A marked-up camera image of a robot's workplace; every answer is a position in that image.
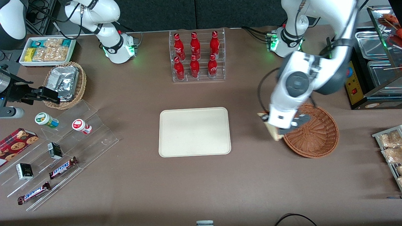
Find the aluminum foil container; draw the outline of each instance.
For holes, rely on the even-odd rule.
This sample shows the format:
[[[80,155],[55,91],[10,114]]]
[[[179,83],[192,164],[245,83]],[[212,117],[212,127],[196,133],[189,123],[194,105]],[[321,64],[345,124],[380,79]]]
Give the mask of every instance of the aluminum foil container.
[[[46,87],[58,92],[60,102],[69,102],[74,99],[79,70],[74,66],[54,68],[49,75]]]

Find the bottle rack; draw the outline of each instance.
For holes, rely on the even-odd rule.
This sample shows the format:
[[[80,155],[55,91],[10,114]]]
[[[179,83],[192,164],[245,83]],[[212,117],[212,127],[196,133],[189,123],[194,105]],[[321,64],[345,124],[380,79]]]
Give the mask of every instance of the bottle rack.
[[[209,42],[212,39],[212,32],[218,32],[219,39],[219,58],[216,59],[217,70],[216,77],[211,79],[208,77],[208,62],[210,56]],[[201,58],[198,60],[200,64],[200,72],[198,78],[193,78],[191,76],[190,62],[191,62],[191,32],[197,32],[198,40],[201,45]],[[178,80],[174,72],[174,57],[177,56],[174,50],[174,38],[173,35],[178,33],[180,35],[180,40],[184,45],[184,53],[186,54],[186,59],[181,63],[184,66],[184,80]],[[225,29],[201,29],[201,30],[180,30],[180,31],[170,31],[169,32],[169,50],[170,50],[170,62],[172,65],[172,78],[173,82],[197,82],[197,81],[216,81],[225,80],[226,70],[226,49],[225,49]]]
[[[1,167],[0,183],[7,197],[15,200],[17,205],[18,197],[35,190],[48,181],[52,190],[45,192],[40,197],[32,198],[21,206],[27,211],[33,211],[56,194],[58,190],[82,172],[85,167],[115,145],[119,139],[102,123],[98,115],[95,114],[96,112],[97,110],[86,101],[80,101],[77,105],[56,117],[59,120],[58,127],[55,129],[43,127],[42,134],[38,134],[40,139],[37,142],[14,157],[12,162]],[[72,122],[78,118],[83,119],[92,126],[90,134],[85,135],[72,129]],[[47,150],[47,144],[50,142],[60,145],[63,158],[53,159],[50,157]],[[49,173],[74,156],[79,162],[61,176],[50,180]],[[31,164],[34,178],[19,180],[15,169],[15,165],[18,163]]]

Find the red bottle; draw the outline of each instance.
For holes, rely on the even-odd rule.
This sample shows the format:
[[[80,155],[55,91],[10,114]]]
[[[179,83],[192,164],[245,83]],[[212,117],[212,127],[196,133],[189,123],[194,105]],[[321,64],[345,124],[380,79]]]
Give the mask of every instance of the red bottle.
[[[184,80],[184,67],[179,57],[174,57],[174,72],[178,80]]]
[[[215,78],[216,77],[216,68],[218,64],[216,63],[215,60],[215,55],[211,54],[209,57],[209,62],[208,62],[208,77],[209,78]]]
[[[197,56],[194,54],[191,55],[190,69],[191,69],[191,76],[193,78],[198,78],[200,73],[200,64],[197,60]]]
[[[174,50],[176,51],[176,55],[180,58],[180,61],[186,59],[186,54],[184,53],[184,45],[183,42],[180,40],[180,35],[175,33],[173,35],[174,38]]]
[[[219,58],[219,39],[218,39],[218,32],[212,32],[212,39],[209,43],[209,47],[211,49],[211,54],[215,55],[215,59]]]
[[[195,55],[197,57],[197,60],[201,58],[201,45],[200,41],[198,41],[197,38],[197,33],[191,32],[191,54]]]

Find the brown wicker basket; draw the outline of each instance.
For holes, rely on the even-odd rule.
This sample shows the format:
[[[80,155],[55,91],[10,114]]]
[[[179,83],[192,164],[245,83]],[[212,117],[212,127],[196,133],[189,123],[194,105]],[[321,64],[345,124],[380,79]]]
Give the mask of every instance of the brown wicker basket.
[[[65,110],[65,109],[69,109],[71,107],[73,107],[74,105],[78,104],[78,102],[82,99],[82,96],[84,95],[85,92],[85,86],[86,86],[86,74],[85,71],[82,69],[82,67],[75,63],[75,62],[68,62],[65,64],[61,64],[56,66],[55,68],[58,67],[67,67],[67,66],[75,66],[79,69],[80,74],[78,75],[78,81],[77,81],[77,86],[76,86],[76,90],[74,93],[74,99],[70,102],[60,102],[60,104],[55,104],[53,102],[50,101],[44,101],[45,105],[51,108],[57,108],[59,110]],[[45,82],[43,83],[43,86],[46,86],[47,84],[47,80],[49,79],[50,76],[50,72],[47,74],[46,78],[45,78]]]
[[[320,107],[303,104],[299,112],[310,115],[311,119],[300,128],[287,133],[285,142],[296,153],[308,158],[329,155],[338,145],[339,130],[331,115]]]

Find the snickers bar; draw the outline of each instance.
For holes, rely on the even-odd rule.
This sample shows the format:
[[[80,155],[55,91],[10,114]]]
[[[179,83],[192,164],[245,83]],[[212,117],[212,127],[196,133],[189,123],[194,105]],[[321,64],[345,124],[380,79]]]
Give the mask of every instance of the snickers bar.
[[[50,179],[51,180],[55,179],[57,176],[61,175],[62,173],[64,173],[66,170],[68,170],[70,167],[72,167],[73,165],[75,165],[77,163],[78,163],[78,161],[74,156],[68,162],[64,163],[59,168],[57,168],[53,172],[49,173]]]
[[[27,201],[29,201],[31,198],[33,197],[37,197],[40,194],[46,192],[46,191],[50,191],[51,187],[49,182],[46,182],[44,185],[42,185],[41,187],[38,187],[37,189],[31,191],[30,193],[21,196],[18,198],[18,205],[22,205],[24,203],[26,203]]]

